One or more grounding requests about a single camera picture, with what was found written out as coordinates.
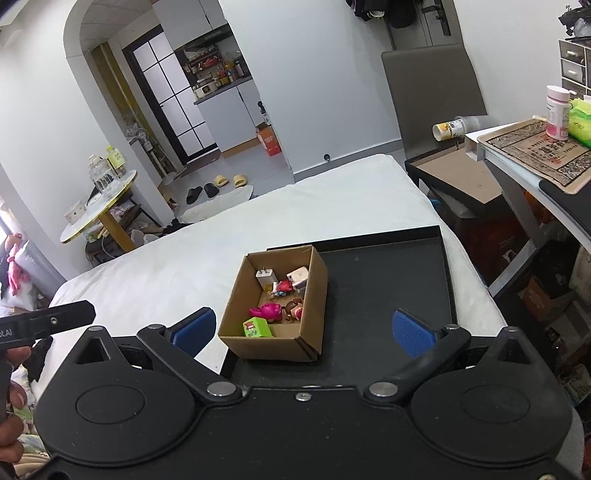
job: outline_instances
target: metal screw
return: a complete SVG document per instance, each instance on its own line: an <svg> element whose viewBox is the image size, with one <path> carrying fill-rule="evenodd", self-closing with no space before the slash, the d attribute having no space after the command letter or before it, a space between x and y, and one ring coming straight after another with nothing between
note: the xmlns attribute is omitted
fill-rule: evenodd
<svg viewBox="0 0 591 480"><path fill-rule="evenodd" d="M390 382L376 382L369 386L369 393L374 397L393 397L398 393L398 386Z"/></svg>
<svg viewBox="0 0 591 480"><path fill-rule="evenodd" d="M312 400L312 394L308 392L300 392L295 394L295 399L297 401L310 401Z"/></svg>
<svg viewBox="0 0 591 480"><path fill-rule="evenodd" d="M236 385L230 382L214 382L207 387L207 393L214 397L228 397L236 391Z"/></svg>

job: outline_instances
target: kitchen counter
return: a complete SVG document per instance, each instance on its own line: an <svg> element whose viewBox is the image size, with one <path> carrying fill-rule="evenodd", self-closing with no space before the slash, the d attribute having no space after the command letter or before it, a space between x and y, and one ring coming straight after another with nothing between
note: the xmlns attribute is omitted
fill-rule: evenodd
<svg viewBox="0 0 591 480"><path fill-rule="evenodd" d="M252 75L249 75L247 77L242 77L241 79L236 80L235 82L232 82L228 85L224 85L221 88L218 88L215 92L210 93L209 95L200 98L199 100L197 100L195 102L195 105L199 105L200 103L203 103L205 100L209 100L210 98L215 97L216 95L219 95L220 93L226 92L231 88L237 87L238 85L241 85L243 83L248 82L249 80L252 80Z"/></svg>

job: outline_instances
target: frosted glass pane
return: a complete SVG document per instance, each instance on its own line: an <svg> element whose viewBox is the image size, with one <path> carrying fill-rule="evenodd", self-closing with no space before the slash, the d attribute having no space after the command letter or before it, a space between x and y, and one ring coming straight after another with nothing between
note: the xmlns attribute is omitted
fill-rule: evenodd
<svg viewBox="0 0 591 480"><path fill-rule="evenodd" d="M173 49L168 43L168 39L164 32L160 35L156 35L152 40L150 40L150 45L152 45L152 50L156 54L156 58L162 60L164 57L168 57L172 52Z"/></svg>
<svg viewBox="0 0 591 480"><path fill-rule="evenodd" d="M205 120L203 119L203 115L195 105L195 94L193 93L193 89L187 88L183 90L177 95L178 101L185 110L185 113L189 117L189 121L191 122L191 127L196 127L198 124L202 124Z"/></svg>
<svg viewBox="0 0 591 480"><path fill-rule="evenodd" d="M134 50L135 59L139 63L139 68L144 70L149 69L154 63L156 63L156 57L150 48L150 45L144 43L140 48Z"/></svg>
<svg viewBox="0 0 591 480"><path fill-rule="evenodd" d="M187 117L183 113L183 110L181 109L181 106L178 104L175 97L172 97L170 100L166 100L162 104L162 111L164 112L164 115L166 115L170 126L173 127L174 133L177 135L180 135L191 128Z"/></svg>
<svg viewBox="0 0 591 480"><path fill-rule="evenodd" d="M203 148L201 146L201 143L199 143L199 140L197 139L197 136L195 135L195 132L193 132L193 130L185 134L182 134L178 138L178 140L181 142L181 145L185 149L187 155L193 155L194 153L198 152Z"/></svg>
<svg viewBox="0 0 591 480"><path fill-rule="evenodd" d="M194 130L204 147L213 145L216 142L206 124L201 124L195 127Z"/></svg>
<svg viewBox="0 0 591 480"><path fill-rule="evenodd" d="M149 68L144 72L144 75L158 103L164 102L167 98L172 97L173 91L170 89L170 85L166 81L166 77L159 65Z"/></svg>
<svg viewBox="0 0 591 480"><path fill-rule="evenodd" d="M179 93L189 86L189 81L178 62L176 55L171 55L160 62L160 66L164 70L164 74L173 88L174 93Z"/></svg>

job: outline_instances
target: bed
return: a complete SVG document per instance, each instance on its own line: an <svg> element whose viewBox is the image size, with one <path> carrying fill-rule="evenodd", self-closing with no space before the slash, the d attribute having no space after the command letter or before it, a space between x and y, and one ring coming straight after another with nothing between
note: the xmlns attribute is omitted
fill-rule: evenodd
<svg viewBox="0 0 591 480"><path fill-rule="evenodd" d="M218 319L242 257L270 247L440 225L457 318L473 335L495 336L506 323L454 233L389 155L374 155L237 205L149 243L64 284L52 306L78 300L96 309L112 336L150 323L172 325L203 306ZM37 398L83 329L55 335ZM219 372L227 347L215 337L197 360Z"/></svg>

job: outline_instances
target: blue textured pad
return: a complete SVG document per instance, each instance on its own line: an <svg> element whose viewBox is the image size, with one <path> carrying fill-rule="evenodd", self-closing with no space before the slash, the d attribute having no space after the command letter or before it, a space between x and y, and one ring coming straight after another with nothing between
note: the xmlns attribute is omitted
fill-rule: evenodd
<svg viewBox="0 0 591 480"><path fill-rule="evenodd" d="M208 310L196 317L172 336L171 343L186 354L195 357L216 333L216 314Z"/></svg>
<svg viewBox="0 0 591 480"><path fill-rule="evenodd" d="M403 350L413 358L422 355L437 343L433 332L400 310L396 310L392 317L392 335Z"/></svg>

